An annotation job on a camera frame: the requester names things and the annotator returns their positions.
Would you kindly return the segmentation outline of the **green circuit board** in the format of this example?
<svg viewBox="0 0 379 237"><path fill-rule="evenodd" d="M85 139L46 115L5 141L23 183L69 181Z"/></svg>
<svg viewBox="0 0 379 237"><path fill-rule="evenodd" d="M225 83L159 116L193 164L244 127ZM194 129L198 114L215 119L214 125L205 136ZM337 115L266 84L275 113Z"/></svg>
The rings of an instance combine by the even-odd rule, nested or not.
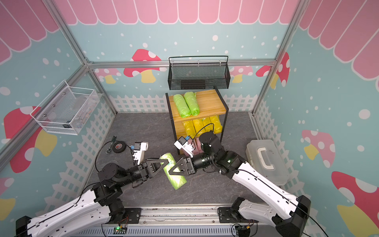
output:
<svg viewBox="0 0 379 237"><path fill-rule="evenodd" d="M127 227L117 226L117 227L114 227L113 235L125 235L126 231L127 231Z"/></svg>

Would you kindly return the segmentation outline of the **green handled ratchet wrench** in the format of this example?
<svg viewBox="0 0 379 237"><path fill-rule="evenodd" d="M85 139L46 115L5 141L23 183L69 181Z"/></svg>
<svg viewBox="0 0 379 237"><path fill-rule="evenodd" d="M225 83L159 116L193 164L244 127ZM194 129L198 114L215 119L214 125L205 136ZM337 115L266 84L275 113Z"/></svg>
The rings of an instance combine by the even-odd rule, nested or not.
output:
<svg viewBox="0 0 379 237"><path fill-rule="evenodd" d="M117 136L114 135L114 136L112 137L111 142L110 142L110 146L109 146L109 148L106 150L106 154L107 154L107 155L109 155L109 154L112 152L112 146L113 146L113 144L116 142L116 139L117 139Z"/></svg>

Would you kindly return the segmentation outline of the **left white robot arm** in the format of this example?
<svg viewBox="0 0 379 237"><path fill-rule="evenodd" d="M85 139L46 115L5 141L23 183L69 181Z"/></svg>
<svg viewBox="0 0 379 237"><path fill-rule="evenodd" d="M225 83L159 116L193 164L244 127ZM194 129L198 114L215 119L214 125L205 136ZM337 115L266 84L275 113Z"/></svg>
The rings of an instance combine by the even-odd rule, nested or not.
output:
<svg viewBox="0 0 379 237"><path fill-rule="evenodd" d="M167 159L147 159L129 169L109 163L98 172L99 181L85 188L79 197L41 216L19 218L16 221L16 236L70 237L111 220L119 222L125 215L125 208L119 199L122 188L153 178L168 163Z"/></svg>

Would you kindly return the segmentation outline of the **translucent plastic storage box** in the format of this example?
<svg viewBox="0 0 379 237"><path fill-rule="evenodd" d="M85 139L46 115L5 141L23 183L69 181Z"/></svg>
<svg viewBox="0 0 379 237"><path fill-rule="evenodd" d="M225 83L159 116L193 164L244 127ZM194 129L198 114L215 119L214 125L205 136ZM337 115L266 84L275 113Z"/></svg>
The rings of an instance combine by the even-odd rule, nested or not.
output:
<svg viewBox="0 0 379 237"><path fill-rule="evenodd" d="M272 140L252 140L247 144L246 156L250 165L277 186L289 181L289 171Z"/></svg>

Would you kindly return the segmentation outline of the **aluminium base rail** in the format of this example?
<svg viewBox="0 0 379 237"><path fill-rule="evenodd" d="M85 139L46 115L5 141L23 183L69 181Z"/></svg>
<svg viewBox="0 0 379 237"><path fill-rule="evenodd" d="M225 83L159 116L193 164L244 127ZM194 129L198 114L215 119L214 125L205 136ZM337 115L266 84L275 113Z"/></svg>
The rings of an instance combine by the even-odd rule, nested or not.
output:
<svg viewBox="0 0 379 237"><path fill-rule="evenodd" d="M258 220L247 220L231 204L126 206L121 222L110 221L77 233L78 237L278 237L277 230ZM127 227L113 235L114 227Z"/></svg>

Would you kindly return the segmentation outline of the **pink trash bag roll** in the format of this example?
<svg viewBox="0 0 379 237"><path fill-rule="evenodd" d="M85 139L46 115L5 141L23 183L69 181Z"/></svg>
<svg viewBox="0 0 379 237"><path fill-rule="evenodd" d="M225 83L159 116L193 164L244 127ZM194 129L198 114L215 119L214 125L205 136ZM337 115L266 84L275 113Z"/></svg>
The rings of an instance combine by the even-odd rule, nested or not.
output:
<svg viewBox="0 0 379 237"><path fill-rule="evenodd" d="M184 148L184 151L185 153L190 156L191 158L193 158L193 151L194 151L194 148L192 146L189 146L189 147L185 147Z"/></svg>

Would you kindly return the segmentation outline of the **wooden three-tier shelf black frame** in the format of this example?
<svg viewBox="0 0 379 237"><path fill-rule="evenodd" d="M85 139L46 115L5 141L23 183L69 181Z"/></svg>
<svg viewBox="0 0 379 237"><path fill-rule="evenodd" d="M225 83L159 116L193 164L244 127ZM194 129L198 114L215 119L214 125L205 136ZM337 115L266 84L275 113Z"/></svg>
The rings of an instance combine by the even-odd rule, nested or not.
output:
<svg viewBox="0 0 379 237"><path fill-rule="evenodd" d="M165 98L168 105L168 111L170 115L171 126L173 130L174 141L176 141L181 136L185 136L185 128L183 122L188 120L200 119L210 116L220 116L224 115L223 129L220 137L220 141L223 141L224 130L226 121L228 118L229 108L221 96L218 88L214 86L211 90L199 91L196 93L197 102L200 107L200 114L198 116L190 116L187 118L182 118L176 108L173 100L173 96L169 96L168 93L165 94Z"/></svg>

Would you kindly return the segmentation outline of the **green trash bag roll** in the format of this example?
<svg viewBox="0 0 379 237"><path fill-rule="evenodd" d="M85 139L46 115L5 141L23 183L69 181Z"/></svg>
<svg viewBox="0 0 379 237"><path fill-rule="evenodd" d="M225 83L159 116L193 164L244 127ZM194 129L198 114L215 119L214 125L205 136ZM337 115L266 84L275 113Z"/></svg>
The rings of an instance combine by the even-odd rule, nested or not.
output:
<svg viewBox="0 0 379 237"><path fill-rule="evenodd" d="M200 114L200 106L197 102L197 97L195 92L186 92L184 94L184 99L187 103L187 106L191 112L192 116L198 116Z"/></svg>
<svg viewBox="0 0 379 237"><path fill-rule="evenodd" d="M184 99L184 97L181 94L176 94L173 96L174 103L176 105L176 108L178 110L178 113L180 117L187 118L191 116L191 111Z"/></svg>

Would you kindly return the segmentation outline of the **black tape roll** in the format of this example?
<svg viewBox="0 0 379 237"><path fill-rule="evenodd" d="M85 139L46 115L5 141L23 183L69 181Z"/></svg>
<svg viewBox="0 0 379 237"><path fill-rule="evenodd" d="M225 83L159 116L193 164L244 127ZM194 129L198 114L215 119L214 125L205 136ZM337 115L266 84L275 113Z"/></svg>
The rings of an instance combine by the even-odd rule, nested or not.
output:
<svg viewBox="0 0 379 237"><path fill-rule="evenodd" d="M123 141L118 141L118 142L115 142L113 145L112 145L112 151L116 154L119 154L119 153L122 153L124 152L126 149L126 143L123 142Z"/></svg>

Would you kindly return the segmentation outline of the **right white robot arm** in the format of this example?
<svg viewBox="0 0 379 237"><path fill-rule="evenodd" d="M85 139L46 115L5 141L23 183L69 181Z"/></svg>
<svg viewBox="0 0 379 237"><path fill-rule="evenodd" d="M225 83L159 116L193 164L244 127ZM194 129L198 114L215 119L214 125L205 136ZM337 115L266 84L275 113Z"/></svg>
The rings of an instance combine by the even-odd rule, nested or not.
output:
<svg viewBox="0 0 379 237"><path fill-rule="evenodd" d="M212 131L202 134L199 141L203 152L197 155L193 154L194 147L188 139L180 137L174 143L177 149L185 150L188 156L170 169L170 175L190 176L199 169L215 167L222 175L243 185L265 202L258 204L239 197L225 213L220 213L221 220L264 223L273 226L283 237L303 235L311 207L307 197L297 197L273 184L245 158L225 150Z"/></svg>

